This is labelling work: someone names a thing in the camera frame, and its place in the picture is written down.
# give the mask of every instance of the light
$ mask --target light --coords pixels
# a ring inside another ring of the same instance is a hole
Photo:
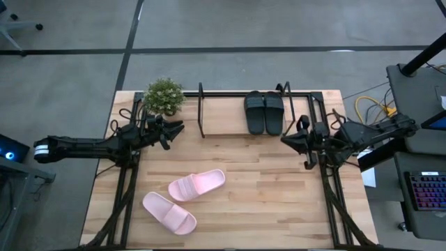
[[[14,158],[14,153],[7,152],[7,154],[5,156],[7,159],[12,160]]]

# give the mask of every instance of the black slide sandal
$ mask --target black slide sandal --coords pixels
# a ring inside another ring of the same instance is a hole
[[[265,130],[265,104],[262,94],[258,91],[251,91],[245,97],[245,114],[249,133],[252,135],[263,134]]]
[[[284,128],[284,101],[282,97],[269,91],[265,94],[265,124],[266,132],[278,136]]]

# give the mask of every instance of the concrete floor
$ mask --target concrete floor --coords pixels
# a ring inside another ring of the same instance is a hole
[[[137,0],[6,3],[22,20],[45,26],[11,33],[24,49],[123,49]],[[445,21],[434,0],[145,0],[134,48],[428,45],[444,32]],[[0,50],[11,49],[0,40]],[[293,89],[341,89],[348,97],[386,82],[386,66],[418,53],[133,54],[123,89],[142,90],[159,77],[192,90],[198,82],[204,89],[270,89],[290,81]],[[46,135],[103,137],[122,60],[122,54],[1,56],[1,133],[28,145]],[[446,62],[446,54],[431,62]],[[345,99],[348,116],[357,120],[358,96],[381,100],[388,89],[384,84]],[[361,102],[360,111],[368,106]],[[38,165],[30,154],[26,162],[57,176],[42,189],[39,202],[30,198],[14,250],[77,246],[97,160]],[[371,201],[371,210],[386,247],[440,250],[444,245],[396,229],[402,218],[398,204]]]

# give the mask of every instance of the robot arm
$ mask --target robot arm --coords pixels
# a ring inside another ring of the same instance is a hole
[[[160,142],[165,150],[184,128],[182,121],[167,122],[162,116],[150,116],[142,121],[140,128],[130,123],[117,128],[107,139],[82,139],[48,136],[34,142],[34,159],[39,163],[49,163],[64,158],[106,158],[120,167],[129,163],[132,151],[153,146]]]
[[[330,166],[340,167],[354,152],[362,151],[384,139],[411,137],[418,130],[415,121],[403,114],[371,126],[346,121],[335,110],[332,114],[336,116],[334,123],[340,125],[333,136],[330,136],[330,131],[323,122],[315,123],[308,133],[309,119],[302,115],[296,124],[298,133],[281,138],[283,143],[299,154],[307,155],[305,169],[312,169],[317,163],[313,151],[325,154]]]

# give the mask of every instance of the chair wheel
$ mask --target chair wheel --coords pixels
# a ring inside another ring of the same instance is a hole
[[[407,226],[405,222],[401,222],[398,224],[398,229],[401,231],[407,231]]]

